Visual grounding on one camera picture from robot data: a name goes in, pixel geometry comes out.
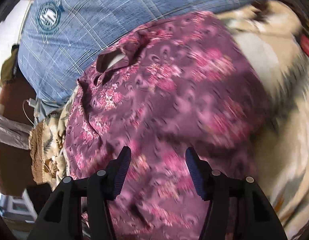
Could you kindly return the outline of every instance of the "plaid pattern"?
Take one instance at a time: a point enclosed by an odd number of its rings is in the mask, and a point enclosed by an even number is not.
[[[29,11],[18,62],[39,98],[65,102],[99,53],[137,26],[189,11],[230,10],[253,0],[61,0],[59,25],[45,34],[38,10],[48,1],[35,0]]]

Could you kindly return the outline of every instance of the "purple floral garment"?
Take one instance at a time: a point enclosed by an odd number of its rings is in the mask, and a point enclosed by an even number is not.
[[[125,57],[106,69],[118,51]],[[189,176],[189,146],[230,177],[255,176],[249,135],[269,102],[210,12],[138,27],[102,53],[78,86],[65,140],[71,176],[88,177],[123,146],[132,150],[122,192],[110,203],[118,239],[198,239],[209,203]]]

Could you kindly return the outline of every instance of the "gray cloth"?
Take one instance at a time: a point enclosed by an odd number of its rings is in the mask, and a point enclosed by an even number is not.
[[[30,125],[11,121],[0,114],[0,142],[29,150]]]

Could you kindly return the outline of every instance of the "black object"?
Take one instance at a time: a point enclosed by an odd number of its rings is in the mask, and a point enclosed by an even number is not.
[[[88,199],[91,239],[115,240],[108,200],[120,194],[131,161],[123,147],[119,157],[89,178],[65,177],[40,212],[28,240],[81,240],[81,197]]]
[[[252,177],[228,178],[212,170],[193,148],[187,149],[185,159],[198,195],[212,202],[199,240],[224,240],[230,197],[238,198],[239,217],[233,239],[287,240],[280,220]]]

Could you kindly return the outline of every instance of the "printed logo on fabric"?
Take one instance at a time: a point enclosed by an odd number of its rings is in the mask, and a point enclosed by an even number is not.
[[[63,12],[61,0],[49,0],[42,4],[37,13],[37,24],[44,34],[54,34],[58,30]]]

